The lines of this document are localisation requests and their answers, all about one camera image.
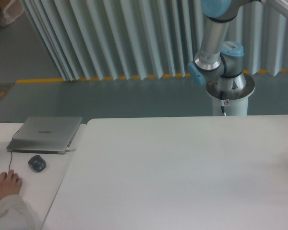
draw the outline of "sleeve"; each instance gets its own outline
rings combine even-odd
[[[9,195],[0,201],[0,230],[34,229],[34,219],[19,195]]]

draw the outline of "laptop lid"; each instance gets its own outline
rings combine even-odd
[[[29,117],[7,150],[28,153],[66,153],[82,117]]]

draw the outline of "cable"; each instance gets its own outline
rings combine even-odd
[[[12,123],[11,121],[0,121],[0,123]]]
[[[12,123],[11,121],[0,121],[0,123]],[[11,162],[12,162],[12,159],[13,159],[13,155],[12,155],[12,152],[11,152],[11,160],[10,160],[10,164],[9,164],[9,170],[10,170],[10,167],[11,167]]]
[[[222,113],[224,114],[224,116],[227,116],[226,113],[225,113],[225,108],[224,108],[224,106],[221,106],[221,110],[222,110]]]
[[[12,159],[13,159],[13,154],[12,154],[12,151],[11,151],[11,160],[10,160],[10,164],[9,164],[9,170],[10,170],[10,167],[11,167]]]
[[[12,162],[12,159],[13,159],[13,154],[12,154],[12,151],[10,152],[11,153],[11,160],[10,160],[10,164],[9,164],[9,170],[10,170],[10,167],[11,167],[11,162]]]
[[[224,100],[225,100],[225,99],[224,99],[224,92],[221,91],[221,92],[220,92],[221,110],[222,110],[223,115],[224,115],[224,116],[227,116],[226,113],[225,113],[225,108],[224,108],[224,106],[225,106]]]

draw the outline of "floor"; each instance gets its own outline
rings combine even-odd
[[[59,78],[26,15],[0,29],[0,83]],[[288,114],[288,72],[255,74],[249,115]],[[28,116],[92,118],[211,116],[205,88],[190,77],[16,83],[0,101],[0,121],[22,123]]]

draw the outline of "human hand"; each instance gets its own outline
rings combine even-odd
[[[23,180],[18,177],[14,170],[0,174],[0,201],[9,195],[18,195]]]

